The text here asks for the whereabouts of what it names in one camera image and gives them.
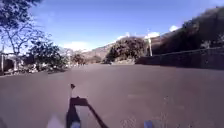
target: tree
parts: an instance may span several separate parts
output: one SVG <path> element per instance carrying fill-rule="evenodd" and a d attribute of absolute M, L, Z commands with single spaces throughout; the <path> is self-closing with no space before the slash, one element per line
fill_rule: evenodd
<path fill-rule="evenodd" d="M 17 68 L 21 50 L 28 48 L 32 41 L 47 40 L 45 34 L 35 29 L 35 26 L 30 22 L 21 23 L 16 29 L 3 28 L 3 30 L 1 36 L 2 42 L 12 48 L 13 54 L 16 57 Z"/>
<path fill-rule="evenodd" d="M 28 62 L 34 62 L 37 65 L 46 64 L 51 68 L 63 68 L 65 59 L 59 54 L 59 47 L 52 42 L 33 41 L 32 48 L 29 49 L 27 56 Z"/>
<path fill-rule="evenodd" d="M 116 41 L 109 53 L 106 55 L 106 61 L 125 60 L 128 58 L 137 59 L 147 55 L 149 44 L 139 37 L 124 37 Z"/>
<path fill-rule="evenodd" d="M 18 56 L 21 45 L 17 41 L 19 37 L 22 38 L 22 36 L 18 37 L 17 35 L 20 31 L 23 31 L 23 28 L 26 28 L 24 26 L 31 20 L 28 10 L 33 5 L 40 2 L 41 0 L 0 0 L 0 33 L 1 43 L 3 42 L 2 53 L 4 53 L 5 44 L 9 43 L 11 47 L 13 47 L 15 55 Z"/>
<path fill-rule="evenodd" d="M 0 30 L 15 29 L 20 23 L 30 20 L 28 10 L 41 0 L 1 0 L 0 1 Z"/>
<path fill-rule="evenodd" d="M 79 63 L 79 64 L 84 64 L 86 59 L 85 56 L 83 56 L 82 54 L 74 54 L 71 57 L 72 62 L 74 63 Z"/>

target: asphalt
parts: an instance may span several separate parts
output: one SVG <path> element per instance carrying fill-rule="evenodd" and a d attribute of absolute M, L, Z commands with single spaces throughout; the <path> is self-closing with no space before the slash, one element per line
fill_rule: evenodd
<path fill-rule="evenodd" d="M 70 87 L 109 128 L 224 128 L 224 72 L 141 65 L 91 65 L 67 72 L 0 78 L 0 123 L 7 128 L 65 124 Z M 86 107 L 82 126 L 98 128 Z"/>

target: vegetation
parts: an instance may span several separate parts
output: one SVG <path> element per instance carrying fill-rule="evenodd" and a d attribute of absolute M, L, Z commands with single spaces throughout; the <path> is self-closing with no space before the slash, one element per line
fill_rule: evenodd
<path fill-rule="evenodd" d="M 32 44 L 24 61 L 26 64 L 45 64 L 51 68 L 62 68 L 65 65 L 66 59 L 59 54 L 58 46 L 51 42 L 41 41 L 32 42 Z"/>
<path fill-rule="evenodd" d="M 104 62 L 125 60 L 128 58 L 137 59 L 145 56 L 148 51 L 148 42 L 139 37 L 124 37 L 116 41 L 106 55 Z"/>
<path fill-rule="evenodd" d="M 87 63 L 100 63 L 102 61 L 102 58 L 98 55 L 95 55 L 89 59 L 87 59 Z"/>
<path fill-rule="evenodd" d="M 82 54 L 74 54 L 71 57 L 71 60 L 73 63 L 78 63 L 78 64 L 85 64 L 86 63 L 86 58 Z"/>
<path fill-rule="evenodd" d="M 163 44 L 154 49 L 154 54 L 222 47 L 224 44 L 224 7 L 207 10 L 200 16 L 183 24 Z"/>

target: shrub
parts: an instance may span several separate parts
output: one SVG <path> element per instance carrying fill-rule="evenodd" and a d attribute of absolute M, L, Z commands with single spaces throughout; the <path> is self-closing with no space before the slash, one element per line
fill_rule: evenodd
<path fill-rule="evenodd" d="M 148 42 L 144 39 L 139 37 L 124 37 L 116 41 L 104 61 L 125 60 L 128 58 L 136 59 L 146 55 L 147 51 Z"/>

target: cloud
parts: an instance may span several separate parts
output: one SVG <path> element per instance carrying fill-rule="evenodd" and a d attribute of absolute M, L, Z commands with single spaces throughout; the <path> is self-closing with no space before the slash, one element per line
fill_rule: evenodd
<path fill-rule="evenodd" d="M 177 29 L 179 29 L 179 27 L 175 26 L 175 25 L 172 25 L 170 27 L 170 32 L 173 32 L 173 31 L 176 31 Z"/>
<path fill-rule="evenodd" d="M 160 35 L 159 32 L 150 32 L 147 36 L 145 36 L 145 38 L 157 37 L 159 35 Z"/>
<path fill-rule="evenodd" d="M 92 50 L 94 47 L 90 44 L 90 43 L 86 43 L 86 42 L 81 42 L 81 41 L 74 41 L 71 43 L 64 43 L 63 45 L 61 45 L 61 47 L 64 48 L 70 48 L 74 51 L 90 51 Z"/>

